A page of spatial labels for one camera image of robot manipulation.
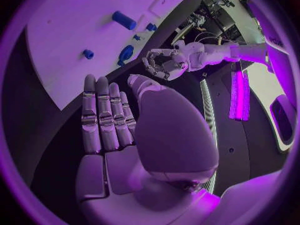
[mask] blue object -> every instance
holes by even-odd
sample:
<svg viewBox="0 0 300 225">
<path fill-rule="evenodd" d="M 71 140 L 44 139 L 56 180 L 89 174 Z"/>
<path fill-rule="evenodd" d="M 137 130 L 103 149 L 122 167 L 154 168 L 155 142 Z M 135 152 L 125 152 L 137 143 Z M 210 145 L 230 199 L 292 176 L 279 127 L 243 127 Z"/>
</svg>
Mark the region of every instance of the blue object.
<svg viewBox="0 0 300 225">
<path fill-rule="evenodd" d="M 112 20 L 121 24 L 123 27 L 127 28 L 128 30 L 134 29 L 137 25 L 136 21 L 134 21 L 130 17 L 124 15 L 120 11 L 116 11 L 113 13 Z"/>
<path fill-rule="evenodd" d="M 138 35 L 134 35 L 133 38 L 134 38 L 135 40 L 138 40 L 138 41 L 141 40 L 141 37 L 138 36 Z"/>
<path fill-rule="evenodd" d="M 147 29 L 148 31 L 151 32 L 151 31 L 155 31 L 155 30 L 158 29 L 158 28 L 156 27 L 155 24 L 149 23 L 149 24 L 147 25 L 146 29 Z"/>
<path fill-rule="evenodd" d="M 134 54 L 134 47 L 132 45 L 128 45 L 126 46 L 120 53 L 119 55 L 119 61 L 117 62 L 117 64 L 119 66 L 124 66 L 125 63 L 124 61 L 125 60 L 128 60 L 130 59 L 130 57 Z"/>
<path fill-rule="evenodd" d="M 92 59 L 94 57 L 94 53 L 91 50 L 87 50 L 85 49 L 83 51 L 83 55 L 87 58 L 87 59 Z"/>
</svg>

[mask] machinery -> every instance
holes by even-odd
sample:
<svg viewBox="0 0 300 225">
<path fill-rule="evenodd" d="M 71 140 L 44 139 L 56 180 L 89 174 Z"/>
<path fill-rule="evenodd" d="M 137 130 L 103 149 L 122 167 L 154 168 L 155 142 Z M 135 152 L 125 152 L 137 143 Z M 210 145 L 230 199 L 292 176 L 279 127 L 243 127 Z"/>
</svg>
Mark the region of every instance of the machinery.
<svg viewBox="0 0 300 225">
<path fill-rule="evenodd" d="M 221 35 L 174 41 L 171 33 L 199 8 L 195 1 L 21 6 L 0 43 L 0 171 L 31 222 L 283 219 L 299 181 L 298 34 L 274 0 L 251 0 L 264 42 L 260 30 L 251 37 L 242 21 L 222 27 L 215 17 L 208 20 Z M 237 0 L 208 7 L 217 6 L 242 11 Z M 243 41 L 229 37 L 235 29 Z M 282 87 L 271 117 L 244 61 L 265 65 Z"/>
</svg>

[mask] small blue part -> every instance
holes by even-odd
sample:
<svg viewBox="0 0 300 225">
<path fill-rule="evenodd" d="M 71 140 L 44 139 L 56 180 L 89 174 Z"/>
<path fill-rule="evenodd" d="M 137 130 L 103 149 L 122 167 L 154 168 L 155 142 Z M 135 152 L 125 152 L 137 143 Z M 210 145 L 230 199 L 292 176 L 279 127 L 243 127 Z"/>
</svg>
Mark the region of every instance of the small blue part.
<svg viewBox="0 0 300 225">
<path fill-rule="evenodd" d="M 135 40 L 138 40 L 138 41 L 141 40 L 141 37 L 138 36 L 138 35 L 134 35 L 133 38 L 134 38 Z"/>
<path fill-rule="evenodd" d="M 156 27 L 155 24 L 149 23 L 149 24 L 147 25 L 146 29 L 147 29 L 148 31 L 151 32 L 151 31 L 155 31 L 155 30 L 158 29 L 158 28 Z"/>
<path fill-rule="evenodd" d="M 119 61 L 117 64 L 119 66 L 124 66 L 124 61 L 130 59 L 130 57 L 134 54 L 134 47 L 132 45 L 126 46 L 119 55 Z"/>
<path fill-rule="evenodd" d="M 91 50 L 85 49 L 82 53 L 87 59 L 92 59 L 94 57 L 94 53 Z"/>
<path fill-rule="evenodd" d="M 123 27 L 127 28 L 128 30 L 134 29 L 137 25 L 136 21 L 124 15 L 120 11 L 115 11 L 113 13 L 112 20 L 116 21 L 118 24 L 121 24 Z"/>
</svg>

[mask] robotic arm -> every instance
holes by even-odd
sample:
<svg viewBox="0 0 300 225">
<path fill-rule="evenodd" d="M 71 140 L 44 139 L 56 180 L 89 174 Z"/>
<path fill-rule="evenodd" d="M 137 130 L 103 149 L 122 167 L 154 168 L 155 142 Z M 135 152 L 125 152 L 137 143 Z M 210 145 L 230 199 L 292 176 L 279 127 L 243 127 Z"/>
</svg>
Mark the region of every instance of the robotic arm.
<svg viewBox="0 0 300 225">
<path fill-rule="evenodd" d="M 171 57 L 171 60 L 158 65 L 155 58 L 159 55 Z M 222 60 L 257 62 L 265 64 L 269 72 L 272 72 L 267 56 L 267 46 L 264 43 L 239 45 L 236 42 L 229 42 L 223 45 L 214 45 L 191 42 L 185 45 L 183 40 L 179 40 L 174 44 L 174 49 L 152 49 L 142 60 L 148 72 L 158 78 L 170 81 L 180 77 L 185 71 L 201 70 L 206 65 L 216 65 Z"/>
</svg>

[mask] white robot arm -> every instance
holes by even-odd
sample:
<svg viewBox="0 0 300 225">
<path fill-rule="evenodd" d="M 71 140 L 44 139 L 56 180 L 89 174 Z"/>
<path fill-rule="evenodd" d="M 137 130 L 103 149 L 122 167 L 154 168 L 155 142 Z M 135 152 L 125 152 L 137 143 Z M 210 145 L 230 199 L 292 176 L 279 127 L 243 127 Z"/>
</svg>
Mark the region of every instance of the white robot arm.
<svg viewBox="0 0 300 225">
<path fill-rule="evenodd" d="M 158 65 L 155 58 L 159 55 L 171 57 L 171 60 Z M 179 40 L 174 44 L 174 49 L 152 49 L 142 60 L 148 72 L 170 81 L 180 77 L 185 71 L 201 70 L 206 65 L 216 65 L 223 60 L 262 63 L 267 65 L 268 70 L 272 72 L 267 56 L 268 51 L 264 43 L 239 45 L 236 42 L 228 42 L 223 45 L 214 45 L 191 42 L 185 45 L 183 40 Z"/>
</svg>

